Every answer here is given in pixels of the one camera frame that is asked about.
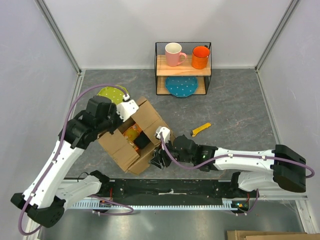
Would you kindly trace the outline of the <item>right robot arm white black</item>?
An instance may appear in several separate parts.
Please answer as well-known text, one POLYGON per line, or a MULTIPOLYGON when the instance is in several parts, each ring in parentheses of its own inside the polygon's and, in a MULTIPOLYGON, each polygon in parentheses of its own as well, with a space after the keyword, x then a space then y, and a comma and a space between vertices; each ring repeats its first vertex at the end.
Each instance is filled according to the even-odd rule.
POLYGON ((233 170, 229 191, 235 197, 257 189, 280 188, 288 192, 306 192, 306 160, 286 145, 262 151, 235 151, 196 144, 185 135, 154 150, 149 161, 160 169, 179 163, 183 168, 203 172, 233 170))

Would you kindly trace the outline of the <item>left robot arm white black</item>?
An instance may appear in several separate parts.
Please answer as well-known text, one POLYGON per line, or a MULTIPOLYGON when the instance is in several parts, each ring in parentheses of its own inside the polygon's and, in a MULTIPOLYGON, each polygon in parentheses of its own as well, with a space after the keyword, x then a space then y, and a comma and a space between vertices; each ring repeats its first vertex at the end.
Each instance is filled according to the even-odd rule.
POLYGON ((11 197, 10 201, 21 210, 19 217, 22 219, 26 214, 41 227, 51 228, 75 203, 95 194, 106 196, 110 179, 98 170, 63 190, 59 186, 100 133, 113 134, 137 109, 134 101, 115 104, 107 97, 96 95, 89 99, 84 110, 67 118, 51 156, 36 179, 24 192, 11 197))

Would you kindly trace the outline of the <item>orange yellow toy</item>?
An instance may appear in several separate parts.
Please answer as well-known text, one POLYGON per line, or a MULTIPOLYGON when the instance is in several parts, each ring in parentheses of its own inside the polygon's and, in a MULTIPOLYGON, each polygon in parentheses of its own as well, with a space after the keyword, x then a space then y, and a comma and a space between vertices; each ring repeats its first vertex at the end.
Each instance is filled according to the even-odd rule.
POLYGON ((139 147, 134 143, 134 140, 141 134, 141 132, 142 129, 137 123, 135 123, 123 133, 123 136, 126 138, 127 142, 136 152, 139 150, 139 147))

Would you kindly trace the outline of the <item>yellow utility knife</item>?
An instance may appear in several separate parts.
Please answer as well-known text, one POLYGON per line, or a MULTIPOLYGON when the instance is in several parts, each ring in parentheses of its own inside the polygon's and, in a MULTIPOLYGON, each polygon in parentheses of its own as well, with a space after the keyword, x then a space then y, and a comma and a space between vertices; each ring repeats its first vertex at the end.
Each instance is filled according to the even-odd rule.
POLYGON ((195 129, 193 129, 190 134, 192 137, 195 137, 197 134, 199 134, 203 130, 209 128, 210 126, 211 126, 211 123, 207 122, 207 123, 195 128, 195 129))

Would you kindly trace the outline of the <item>brown cardboard express box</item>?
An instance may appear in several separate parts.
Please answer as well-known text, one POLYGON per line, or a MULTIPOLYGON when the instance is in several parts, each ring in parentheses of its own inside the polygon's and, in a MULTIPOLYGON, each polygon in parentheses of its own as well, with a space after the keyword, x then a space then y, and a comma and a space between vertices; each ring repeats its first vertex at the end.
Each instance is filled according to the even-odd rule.
POLYGON ((98 138, 99 144, 115 163, 124 172, 135 175, 141 174, 150 166, 149 161, 154 155, 154 149, 161 144, 155 137, 157 128, 169 127, 145 97, 140 97, 137 105, 138 111, 118 127, 114 134, 106 132, 98 138), (138 151, 135 151, 123 136, 123 133, 135 123, 151 141, 144 149, 138 151))

